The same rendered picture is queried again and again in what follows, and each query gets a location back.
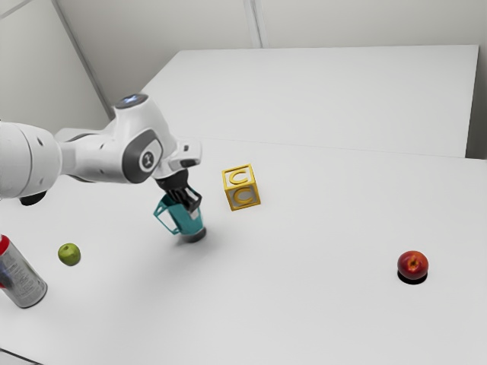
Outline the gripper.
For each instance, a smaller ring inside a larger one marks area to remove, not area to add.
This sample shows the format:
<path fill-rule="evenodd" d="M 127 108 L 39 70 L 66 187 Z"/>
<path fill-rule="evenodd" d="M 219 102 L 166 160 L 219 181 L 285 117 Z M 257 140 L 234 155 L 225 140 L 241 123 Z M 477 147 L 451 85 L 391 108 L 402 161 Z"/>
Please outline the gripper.
<path fill-rule="evenodd" d="M 156 179 L 156 183 L 174 202 L 182 202 L 188 212 L 194 212 L 199 208 L 202 196 L 189 186 L 188 177 L 188 170 L 180 170 L 169 177 Z"/>

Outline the teal faceted mug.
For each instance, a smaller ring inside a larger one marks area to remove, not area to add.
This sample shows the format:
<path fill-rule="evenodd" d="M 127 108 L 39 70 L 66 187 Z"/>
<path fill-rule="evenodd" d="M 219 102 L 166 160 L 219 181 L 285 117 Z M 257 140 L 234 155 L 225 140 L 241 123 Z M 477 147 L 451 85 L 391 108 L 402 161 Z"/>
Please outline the teal faceted mug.
<path fill-rule="evenodd" d="M 165 194 L 158 202 L 153 215 L 174 236 L 185 243 L 196 243 L 206 235 L 199 208 L 189 213 L 182 204 Z"/>

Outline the yellow letter block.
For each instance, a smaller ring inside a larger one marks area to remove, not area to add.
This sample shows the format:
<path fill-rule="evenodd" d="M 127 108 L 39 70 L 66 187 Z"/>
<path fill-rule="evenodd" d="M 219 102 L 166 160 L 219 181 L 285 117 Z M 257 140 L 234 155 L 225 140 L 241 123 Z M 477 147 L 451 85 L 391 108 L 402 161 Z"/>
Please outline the yellow letter block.
<path fill-rule="evenodd" d="M 250 163 L 221 171 L 223 188 L 232 211 L 260 205 L 259 190 Z"/>

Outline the green apple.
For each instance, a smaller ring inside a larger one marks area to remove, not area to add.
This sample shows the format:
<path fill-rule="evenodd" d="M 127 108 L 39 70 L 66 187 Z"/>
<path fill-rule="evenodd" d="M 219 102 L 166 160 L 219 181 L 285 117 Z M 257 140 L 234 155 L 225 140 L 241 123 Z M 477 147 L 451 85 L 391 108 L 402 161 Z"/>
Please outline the green apple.
<path fill-rule="evenodd" d="M 65 243 L 58 249 L 58 258 L 64 265 L 74 266 L 81 261 L 81 251 L 74 243 Z"/>

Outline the silver can with red top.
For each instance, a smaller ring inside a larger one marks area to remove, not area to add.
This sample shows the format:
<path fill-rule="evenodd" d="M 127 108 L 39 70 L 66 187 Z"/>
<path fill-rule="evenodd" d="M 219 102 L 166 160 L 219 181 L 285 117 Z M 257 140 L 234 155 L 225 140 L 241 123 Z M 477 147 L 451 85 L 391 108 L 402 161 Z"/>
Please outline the silver can with red top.
<path fill-rule="evenodd" d="M 0 290 L 22 309 L 38 304 L 48 290 L 12 241 L 0 234 Z"/>

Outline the red apple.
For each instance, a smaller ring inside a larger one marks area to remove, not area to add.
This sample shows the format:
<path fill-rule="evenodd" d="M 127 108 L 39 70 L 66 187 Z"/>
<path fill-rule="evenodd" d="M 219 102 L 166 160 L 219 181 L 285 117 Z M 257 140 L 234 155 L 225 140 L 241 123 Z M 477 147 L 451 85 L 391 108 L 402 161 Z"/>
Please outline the red apple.
<path fill-rule="evenodd" d="M 409 280 L 419 280 L 427 275 L 429 261 L 427 257 L 419 251 L 406 251 L 401 254 L 397 261 L 397 270 Z"/>

